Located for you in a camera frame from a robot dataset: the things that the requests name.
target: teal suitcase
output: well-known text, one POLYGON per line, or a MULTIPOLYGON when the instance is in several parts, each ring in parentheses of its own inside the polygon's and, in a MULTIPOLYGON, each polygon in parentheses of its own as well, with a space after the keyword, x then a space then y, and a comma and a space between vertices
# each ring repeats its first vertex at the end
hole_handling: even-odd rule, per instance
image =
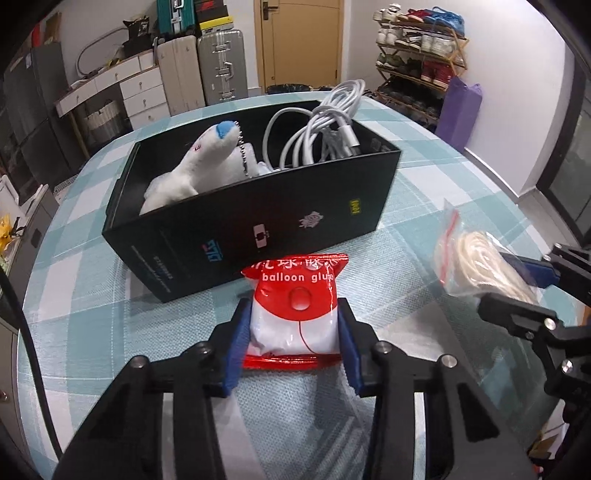
POLYGON ((195 25, 193 0, 157 0, 160 33, 176 35, 195 25))

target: purple bag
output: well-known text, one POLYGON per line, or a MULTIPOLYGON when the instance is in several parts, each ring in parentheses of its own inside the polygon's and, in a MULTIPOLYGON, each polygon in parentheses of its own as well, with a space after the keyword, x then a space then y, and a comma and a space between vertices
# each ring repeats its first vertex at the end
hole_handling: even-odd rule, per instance
POLYGON ((463 152, 474 129, 482 103, 482 89, 469 87, 458 77, 449 84, 435 134, 458 152, 463 152))

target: red shoe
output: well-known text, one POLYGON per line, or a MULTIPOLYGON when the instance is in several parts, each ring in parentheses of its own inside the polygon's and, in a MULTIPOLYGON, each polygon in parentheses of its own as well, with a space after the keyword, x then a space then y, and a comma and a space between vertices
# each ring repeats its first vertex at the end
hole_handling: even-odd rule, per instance
POLYGON ((429 10, 413 10, 412 8, 409 8, 406 17, 408 17, 409 22, 425 23, 423 18, 429 17, 430 15, 431 12, 429 10))
POLYGON ((423 71, 421 72, 421 80, 424 82, 433 83, 433 78, 435 77, 435 62, 430 60, 425 60, 423 62, 423 71))
POLYGON ((451 65, 444 63, 434 63, 435 77, 433 83, 441 88, 449 87, 449 82, 454 78, 454 73, 451 65))

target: shelf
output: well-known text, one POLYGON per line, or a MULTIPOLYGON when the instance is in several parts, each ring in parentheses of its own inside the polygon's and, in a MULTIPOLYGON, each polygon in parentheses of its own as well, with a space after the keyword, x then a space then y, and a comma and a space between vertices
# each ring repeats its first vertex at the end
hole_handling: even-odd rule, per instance
POLYGON ((376 42, 381 48, 392 48, 396 51, 405 51, 407 53, 412 53, 415 55, 419 55, 420 57, 426 57, 429 59, 437 60, 441 63, 453 63, 456 67, 460 67, 466 70, 466 67, 459 63, 458 61, 452 61, 447 57, 440 57, 439 55, 435 55, 434 53, 428 53, 425 51, 417 51, 410 47, 403 47, 401 45, 386 45, 385 43, 376 42))
POLYGON ((379 72, 389 73, 390 75, 394 75, 396 77, 400 77, 400 78, 403 78, 403 79, 410 80, 411 82, 418 83, 419 85, 424 85, 425 87, 429 87, 429 88, 431 88, 433 90, 436 90, 438 92, 441 92, 441 93, 447 92, 447 88, 440 87, 440 86, 435 85, 434 83, 431 83, 431 82, 426 82, 423 79, 418 79, 416 77, 411 77, 410 75, 405 75, 403 73, 397 72, 396 70, 391 70, 391 69, 386 68, 386 67, 380 67, 379 65, 376 65, 375 67, 378 69, 379 72))
POLYGON ((387 25, 389 27, 403 28, 405 30, 416 30, 424 33, 436 33, 438 35, 446 35, 450 38, 457 38, 458 40, 465 40, 468 42, 466 37, 461 37, 457 32, 450 27, 443 25, 433 25, 432 23, 420 23, 420 22, 392 22, 387 20, 376 20, 380 25, 387 25))
POLYGON ((439 121, 439 118, 438 117, 433 116, 433 115, 429 115, 429 113, 423 112, 422 110, 419 110, 418 108, 415 108, 412 105, 409 105, 407 103, 401 102, 400 100, 396 100, 395 98, 390 97, 390 95, 387 95, 384 92, 380 92, 379 90, 376 90, 376 95, 378 95, 380 97, 383 97, 388 102, 397 103, 399 105, 404 105, 405 107, 410 108, 414 112, 420 113, 421 115, 426 116, 427 118, 430 118, 434 122, 438 122, 439 121))

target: blue plush nose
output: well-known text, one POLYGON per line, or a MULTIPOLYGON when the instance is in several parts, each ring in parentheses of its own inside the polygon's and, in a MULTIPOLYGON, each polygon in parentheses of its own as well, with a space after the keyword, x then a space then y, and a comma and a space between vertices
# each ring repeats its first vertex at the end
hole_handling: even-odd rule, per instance
POLYGON ((218 124, 216 127, 218 137, 224 138, 228 134, 228 132, 235 126, 236 124, 234 122, 231 122, 230 120, 226 120, 225 122, 218 124))

